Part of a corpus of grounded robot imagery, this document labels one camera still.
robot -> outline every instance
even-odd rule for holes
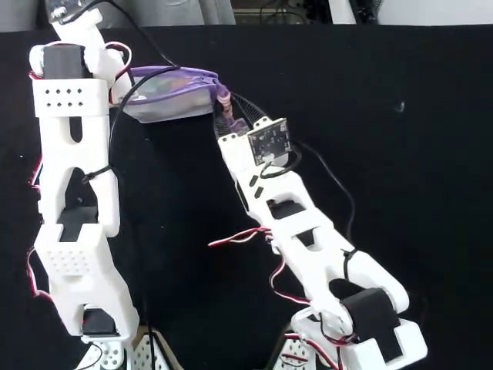
[[[135,98],[146,80],[132,85],[129,61],[124,63],[122,54],[112,49],[121,45],[105,43],[97,29],[102,17],[92,8],[95,3],[48,1],[60,41],[33,47],[29,57],[42,142],[42,171],[38,168],[36,177],[44,220],[29,257],[34,251],[39,255],[49,292],[37,288],[30,266],[28,273],[33,293],[53,302],[68,333],[92,345],[78,370],[157,365],[163,370],[173,365],[156,338],[148,333],[136,343],[139,316],[108,245],[120,226],[118,183],[109,162],[114,129],[109,107]],[[237,123],[230,99],[228,92],[218,96],[224,122]],[[70,135],[73,117],[82,122],[78,143]],[[294,298],[277,292],[306,306],[292,317],[293,333],[286,334],[284,343],[286,351],[294,343],[306,356],[283,349],[273,368],[315,369],[319,358],[326,368],[337,370],[395,370],[425,357],[418,325],[398,317],[409,305],[404,287],[334,229],[292,171],[293,164],[287,165],[290,156],[300,156],[287,121],[260,114],[249,124],[236,125],[239,130],[233,126],[218,134],[217,142],[245,211],[260,226],[216,244],[265,234],[273,252],[283,258],[271,285],[287,265],[306,295]],[[74,168],[85,174],[97,207],[65,206]],[[336,298],[329,283],[338,278],[359,285],[361,291]]]

purple bag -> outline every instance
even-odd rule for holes
[[[138,82],[163,68],[132,68],[132,74]],[[219,82],[216,73],[182,67],[157,75],[144,83],[137,92],[139,96],[128,102],[125,113],[141,123],[152,123],[211,113],[218,93],[225,96],[228,90]]]

circuit board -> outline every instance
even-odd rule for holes
[[[255,164],[259,166],[266,158],[277,158],[291,151],[290,134],[284,119],[268,127],[248,134]]]

white wall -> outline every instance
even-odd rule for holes
[[[476,25],[493,23],[493,0],[384,0],[382,25]]]

black backdrop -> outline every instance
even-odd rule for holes
[[[293,136],[327,159],[357,202],[356,245],[415,299],[428,300],[430,353],[412,368],[471,367],[481,356],[491,293],[493,28],[219,26],[152,34],[173,60],[217,71],[271,116],[288,117]],[[159,63],[132,32],[106,38],[129,43],[136,66]],[[50,303],[31,298],[25,276],[25,252],[39,228],[27,184],[39,155],[27,55],[52,39],[48,32],[0,35],[4,368],[69,369],[84,351]],[[116,166],[139,253],[150,264],[154,326],[187,369],[260,368],[296,307],[268,288],[277,258],[261,240],[206,247],[253,225],[211,124],[209,116],[144,127],[123,120]],[[299,173],[341,230],[343,195],[309,155]],[[143,286],[125,225],[111,246],[137,300]],[[290,274],[280,284],[299,292]]]

